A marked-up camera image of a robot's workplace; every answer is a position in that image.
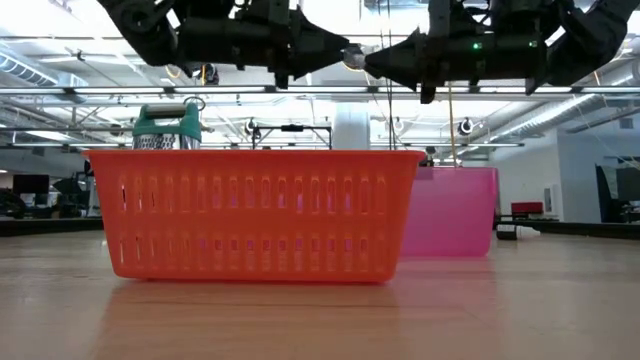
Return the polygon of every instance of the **basket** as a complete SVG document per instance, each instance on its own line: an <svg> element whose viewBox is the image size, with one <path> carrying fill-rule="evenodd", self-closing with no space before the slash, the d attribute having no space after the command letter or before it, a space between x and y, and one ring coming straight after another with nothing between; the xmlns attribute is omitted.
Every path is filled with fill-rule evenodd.
<svg viewBox="0 0 640 360"><path fill-rule="evenodd" d="M94 150L127 278L384 282L420 152Z"/></svg>

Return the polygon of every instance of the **pipe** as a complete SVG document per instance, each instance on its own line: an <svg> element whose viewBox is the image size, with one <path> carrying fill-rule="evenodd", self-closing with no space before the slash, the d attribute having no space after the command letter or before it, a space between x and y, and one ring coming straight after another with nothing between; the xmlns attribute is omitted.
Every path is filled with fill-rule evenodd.
<svg viewBox="0 0 640 360"><path fill-rule="evenodd" d="M612 114L604 119L600 119L600 120L595 120L595 121L591 121L588 123L584 123L583 125L579 125L576 126L574 128L568 129L566 131L567 134L577 134L586 130L591 130L593 128L596 128L598 126L604 125L604 124L608 124L610 122L614 122L623 118L626 118L628 116L633 116L635 114L640 113L640 109L639 108L632 108L632 109L618 109L616 110L615 114Z"/></svg>
<svg viewBox="0 0 640 360"><path fill-rule="evenodd" d="M4 107L9 107L10 109L16 109L16 114L18 114L18 117L20 117L21 113L24 114L28 114L30 117L33 117L35 119L39 119L42 122L45 123L49 123L49 122L56 122L58 124L62 124L62 125L70 125L70 122L59 118L55 115L46 113L44 111L40 111L38 109L34 109L32 107L29 106L25 106L24 104L20 104L16 101L10 100L10 99L0 99L0 104L5 104L8 106L4 106ZM108 137L100 137L100 136L90 136L90 135L85 135L85 137L92 139L94 141L110 141L110 139Z"/></svg>
<svg viewBox="0 0 640 360"><path fill-rule="evenodd" d="M610 86L640 85L640 59L606 74L602 78L602 83ZM516 118L511 122L510 129L491 136L488 141L497 141L512 135L528 136L541 133L605 106L608 106L606 98L596 94L574 96L573 99L559 104L544 104L534 111Z"/></svg>

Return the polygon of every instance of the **light fixture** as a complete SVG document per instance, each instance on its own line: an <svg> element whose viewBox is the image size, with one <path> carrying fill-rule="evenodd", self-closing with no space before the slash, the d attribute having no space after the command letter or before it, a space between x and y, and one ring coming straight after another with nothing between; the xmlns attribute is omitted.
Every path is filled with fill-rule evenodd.
<svg viewBox="0 0 640 360"><path fill-rule="evenodd" d="M171 86L176 86L176 83L174 83L173 80L171 80L169 78L162 78L162 79L160 79L160 81L169 83L169 84L171 84Z"/></svg>
<svg viewBox="0 0 640 360"><path fill-rule="evenodd" d="M284 93L364 93L364 86L290 86L286 90L278 90Z"/></svg>
<svg viewBox="0 0 640 360"><path fill-rule="evenodd" d="M622 94L622 93L634 93L640 92L638 86L607 86L607 87L585 87L582 89L584 92L598 92L600 94Z"/></svg>
<svg viewBox="0 0 640 360"><path fill-rule="evenodd" d="M175 88L178 94L264 93L264 86L184 86Z"/></svg>
<svg viewBox="0 0 640 360"><path fill-rule="evenodd" d="M119 147L119 146L124 146L124 145L125 144L115 144L115 143L96 143L96 144L78 143L78 144L69 144L69 146L85 147L85 148L92 148L92 147Z"/></svg>
<svg viewBox="0 0 640 360"><path fill-rule="evenodd" d="M76 94L162 94L161 87L106 87L106 88L75 88Z"/></svg>
<svg viewBox="0 0 640 360"><path fill-rule="evenodd" d="M0 89L0 95L61 95L64 94L64 90L61 88L36 88L36 87L23 87L23 88L2 88Z"/></svg>
<svg viewBox="0 0 640 360"><path fill-rule="evenodd" d="M14 143L15 147L62 147L60 143Z"/></svg>
<svg viewBox="0 0 640 360"><path fill-rule="evenodd" d="M61 133L56 132L56 131L33 130L33 131L26 131L26 133L29 134L29 135L41 137L43 139L49 139L49 140L55 140L55 141L73 140L72 137L67 136L65 134L61 134Z"/></svg>
<svg viewBox="0 0 640 360"><path fill-rule="evenodd" d="M511 86L511 87L497 87L497 86L490 86L490 87L481 87L480 88L480 92L481 93L498 93L498 94L521 94L525 92L525 88L524 86Z"/></svg>

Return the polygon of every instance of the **desk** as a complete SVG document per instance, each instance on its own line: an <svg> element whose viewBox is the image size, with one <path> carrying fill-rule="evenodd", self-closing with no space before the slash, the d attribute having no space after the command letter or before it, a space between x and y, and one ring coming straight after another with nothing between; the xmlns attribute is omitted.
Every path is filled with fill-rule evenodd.
<svg viewBox="0 0 640 360"><path fill-rule="evenodd" d="M0 239L2 359L633 359L640 243L404 259L386 285L138 282L102 232Z"/></svg>

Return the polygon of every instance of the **black machine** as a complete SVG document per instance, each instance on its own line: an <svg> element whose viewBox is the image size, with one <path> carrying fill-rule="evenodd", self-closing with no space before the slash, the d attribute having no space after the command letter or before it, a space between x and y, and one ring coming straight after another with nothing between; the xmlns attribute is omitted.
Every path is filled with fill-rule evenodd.
<svg viewBox="0 0 640 360"><path fill-rule="evenodd" d="M346 38L323 30L288 0L98 0L149 65L176 65L191 76L207 63L266 66L276 86L342 61ZM181 25L167 18L173 10Z"/></svg>
<svg viewBox="0 0 640 360"><path fill-rule="evenodd" d="M365 58L365 70L414 91L430 103L446 81L527 79L527 93L548 83L568 86L609 62L640 0L595 0L587 12L573 0L430 0L428 33ZM131 46L153 66L173 64L187 75L204 63L266 66L279 88L288 77L344 60L347 39L309 22L288 0L99 0ZM181 25L174 29L173 9ZM474 16L483 17L476 20ZM560 27L566 33L549 47Z"/></svg>
<svg viewBox="0 0 640 360"><path fill-rule="evenodd" d="M627 34L640 0L595 0L585 13L573 0L487 0L487 9L464 1L431 0L427 34L416 30L400 44L366 57L365 70L433 101L445 81L526 79L527 94L540 85L569 86L608 63ZM483 16L476 21L474 16ZM490 19L491 25L484 25ZM560 27L565 34L547 47Z"/></svg>

